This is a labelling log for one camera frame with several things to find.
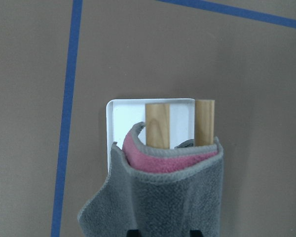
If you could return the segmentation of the wooden rack rod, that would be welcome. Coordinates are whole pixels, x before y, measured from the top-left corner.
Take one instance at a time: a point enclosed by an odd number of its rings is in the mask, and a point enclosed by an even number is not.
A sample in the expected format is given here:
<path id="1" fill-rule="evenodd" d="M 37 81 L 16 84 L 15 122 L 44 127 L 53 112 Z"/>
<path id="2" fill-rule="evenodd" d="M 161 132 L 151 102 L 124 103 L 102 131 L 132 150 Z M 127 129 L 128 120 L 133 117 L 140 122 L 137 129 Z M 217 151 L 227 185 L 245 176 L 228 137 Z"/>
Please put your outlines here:
<path id="1" fill-rule="evenodd" d="M 170 104 L 145 104 L 146 145 L 170 148 Z"/>
<path id="2" fill-rule="evenodd" d="M 195 100 L 195 146 L 214 143 L 215 100 Z"/>

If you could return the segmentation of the grey pink cloth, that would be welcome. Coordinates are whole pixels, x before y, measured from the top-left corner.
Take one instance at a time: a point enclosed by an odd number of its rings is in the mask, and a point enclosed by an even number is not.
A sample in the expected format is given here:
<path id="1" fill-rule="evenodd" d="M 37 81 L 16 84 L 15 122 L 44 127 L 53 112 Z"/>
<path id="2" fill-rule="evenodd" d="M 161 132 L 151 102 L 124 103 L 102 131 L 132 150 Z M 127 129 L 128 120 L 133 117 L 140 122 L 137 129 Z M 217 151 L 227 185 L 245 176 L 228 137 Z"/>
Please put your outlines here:
<path id="1" fill-rule="evenodd" d="M 223 148 L 187 140 L 172 150 L 144 145 L 143 122 L 133 125 L 122 148 L 113 144 L 108 176 L 78 214 L 87 237 L 205 237 L 220 234 Z"/>

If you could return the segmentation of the white rack tray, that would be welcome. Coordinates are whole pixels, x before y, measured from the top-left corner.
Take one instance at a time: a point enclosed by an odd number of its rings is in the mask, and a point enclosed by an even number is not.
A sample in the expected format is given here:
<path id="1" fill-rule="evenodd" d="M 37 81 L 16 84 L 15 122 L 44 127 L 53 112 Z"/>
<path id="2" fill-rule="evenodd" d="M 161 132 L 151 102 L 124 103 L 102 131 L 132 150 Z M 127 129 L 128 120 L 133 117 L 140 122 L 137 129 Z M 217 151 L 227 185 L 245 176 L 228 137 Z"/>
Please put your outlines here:
<path id="1" fill-rule="evenodd" d="M 194 99 L 114 99 L 106 106 L 108 166 L 111 164 L 113 142 L 122 147 L 128 131 L 138 122 L 145 121 L 145 104 L 170 105 L 170 149 L 194 138 Z"/>

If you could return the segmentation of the left wooden rack rod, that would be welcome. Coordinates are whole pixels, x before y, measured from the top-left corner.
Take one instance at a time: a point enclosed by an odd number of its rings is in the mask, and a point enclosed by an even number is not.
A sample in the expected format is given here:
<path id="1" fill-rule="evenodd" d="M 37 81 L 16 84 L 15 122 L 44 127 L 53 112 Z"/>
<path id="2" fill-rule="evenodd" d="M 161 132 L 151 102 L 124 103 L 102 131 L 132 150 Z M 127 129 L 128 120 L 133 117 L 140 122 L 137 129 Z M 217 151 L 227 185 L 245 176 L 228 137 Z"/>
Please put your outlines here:
<path id="1" fill-rule="evenodd" d="M 146 145 L 170 148 L 170 104 L 145 104 Z"/>

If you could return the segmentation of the right wooden rack rod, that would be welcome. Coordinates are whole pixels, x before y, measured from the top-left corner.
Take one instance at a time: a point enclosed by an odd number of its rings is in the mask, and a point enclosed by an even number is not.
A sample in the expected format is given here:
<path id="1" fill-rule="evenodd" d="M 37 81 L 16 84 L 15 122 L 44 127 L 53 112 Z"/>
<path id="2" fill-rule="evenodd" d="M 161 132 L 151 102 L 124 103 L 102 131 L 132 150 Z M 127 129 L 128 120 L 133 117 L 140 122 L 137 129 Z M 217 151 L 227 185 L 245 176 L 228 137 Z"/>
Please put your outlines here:
<path id="1" fill-rule="evenodd" d="M 195 100 L 195 146 L 214 143 L 215 100 Z"/>

